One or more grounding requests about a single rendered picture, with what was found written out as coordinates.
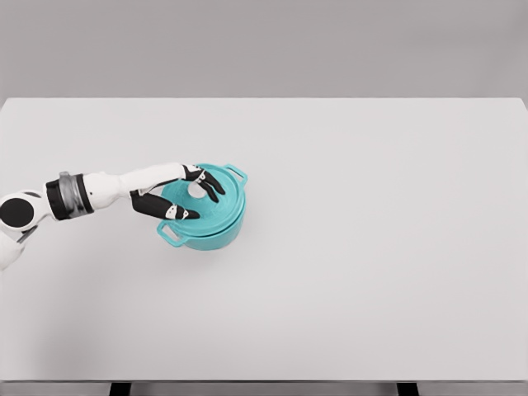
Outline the teal pot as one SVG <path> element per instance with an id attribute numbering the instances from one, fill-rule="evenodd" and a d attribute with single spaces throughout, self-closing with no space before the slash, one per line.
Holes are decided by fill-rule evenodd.
<path id="1" fill-rule="evenodd" d="M 229 164 L 225 166 L 231 166 L 231 167 L 234 167 L 239 172 L 243 172 L 233 165 Z M 204 194 L 200 193 L 200 190 L 195 190 L 194 192 L 194 196 L 197 196 L 197 197 L 201 197 L 204 195 L 205 193 Z M 170 236 L 170 239 L 169 240 L 166 240 L 165 238 L 163 239 L 175 248 L 179 248 L 181 246 L 187 246 L 189 248 L 193 248 L 195 250 L 201 250 L 201 251 L 209 251 L 209 250 L 223 248 L 227 246 L 228 244 L 230 244 L 238 236 L 238 233 L 240 232 L 242 225 L 243 225 L 243 216 L 244 216 L 245 208 L 246 208 L 246 194 L 245 194 L 245 201 L 243 203 L 243 210 L 241 211 L 240 215 L 226 229 L 218 233 L 205 236 L 205 237 L 178 237 L 172 232 L 170 228 L 165 227 L 163 230 L 165 234 Z"/>

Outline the teal pot lid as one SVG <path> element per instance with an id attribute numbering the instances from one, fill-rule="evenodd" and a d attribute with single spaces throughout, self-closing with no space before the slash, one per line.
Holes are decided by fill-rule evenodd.
<path id="1" fill-rule="evenodd" d="M 182 206 L 187 210 L 194 210 L 200 214 L 199 219 L 163 220 L 158 225 L 158 234 L 170 239 L 164 228 L 168 227 L 178 237 L 205 237 L 226 229 L 240 215 L 245 201 L 244 185 L 247 177 L 231 166 L 216 166 L 202 163 L 202 169 L 211 174 L 223 187 L 225 194 L 218 194 L 218 203 L 213 202 L 207 194 L 194 196 L 195 190 L 200 188 L 196 183 L 178 180 L 167 184 L 161 197 Z"/>

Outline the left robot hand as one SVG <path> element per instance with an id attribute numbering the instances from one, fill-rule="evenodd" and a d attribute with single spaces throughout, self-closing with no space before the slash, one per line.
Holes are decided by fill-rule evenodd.
<path id="1" fill-rule="evenodd" d="M 166 163 L 142 168 L 119 176 L 126 192 L 129 192 L 133 209 L 143 215 L 156 219 L 199 219 L 200 214 L 172 203 L 150 191 L 177 180 L 195 182 L 214 202 L 225 190 L 205 169 L 196 165 Z"/>

